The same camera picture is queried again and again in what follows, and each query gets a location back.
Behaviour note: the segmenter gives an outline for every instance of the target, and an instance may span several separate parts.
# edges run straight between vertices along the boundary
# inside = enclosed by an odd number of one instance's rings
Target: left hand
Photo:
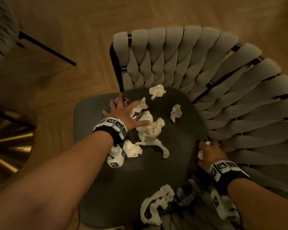
[[[119,93],[119,98],[117,100],[117,107],[114,104],[114,101],[111,100],[111,113],[103,110],[104,116],[118,118],[123,121],[126,125],[127,130],[130,131],[137,127],[146,127],[151,124],[149,120],[136,121],[130,117],[130,113],[133,108],[137,107],[140,104],[141,100],[132,102],[128,107],[123,105],[123,94]]]

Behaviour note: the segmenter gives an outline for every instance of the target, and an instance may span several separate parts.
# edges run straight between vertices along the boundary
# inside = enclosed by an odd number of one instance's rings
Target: dark gray chair seat
[[[120,168],[111,168],[105,162],[79,207],[81,222],[91,228],[133,223],[145,198],[165,184],[177,189],[196,170],[197,143],[205,139],[201,117],[180,91],[166,88],[166,93],[154,100],[150,99],[148,89],[123,94],[130,101],[145,96],[154,121],[160,117],[165,121],[158,139],[168,148],[170,156],[163,159],[159,147],[142,146],[142,155],[126,157]],[[92,133],[94,126],[103,119],[102,110],[108,110],[110,100],[117,96],[118,93],[92,96],[77,104],[74,110],[75,143]],[[175,104],[181,105],[182,116],[173,123],[170,112]],[[138,142],[138,132],[129,132],[127,139]]]

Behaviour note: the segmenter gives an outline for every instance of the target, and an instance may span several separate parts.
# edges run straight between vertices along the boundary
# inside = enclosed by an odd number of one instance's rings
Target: wooden floor
[[[1,104],[36,124],[35,146],[14,179],[73,143],[72,117],[85,97],[118,92],[109,56],[113,34],[200,25],[257,45],[288,74],[288,0],[12,0],[24,32],[78,63],[23,42],[0,70]],[[68,229],[76,229],[77,216]]]

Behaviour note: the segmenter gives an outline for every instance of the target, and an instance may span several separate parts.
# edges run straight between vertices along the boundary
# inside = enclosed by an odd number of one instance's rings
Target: wristband
[[[209,172],[214,179],[213,184],[220,195],[228,195],[228,185],[237,178],[251,180],[250,176],[232,161],[220,160],[211,165]]]
[[[124,141],[128,130],[123,121],[119,120],[118,118],[109,117],[101,120],[94,127],[93,132],[96,131],[108,132],[113,138],[114,146],[117,146]]]

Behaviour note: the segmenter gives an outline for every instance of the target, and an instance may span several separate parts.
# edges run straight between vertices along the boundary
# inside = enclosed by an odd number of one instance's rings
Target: another chair
[[[24,32],[19,31],[17,18],[12,9],[5,0],[0,0],[0,66],[4,62],[11,47],[15,44],[24,47],[20,42],[18,42],[19,39],[26,39],[71,65],[76,66],[75,62],[43,45],[41,42],[38,42]]]
[[[288,76],[274,61],[210,27],[141,29],[113,39],[121,91],[158,84],[178,89],[231,160],[288,198]]]

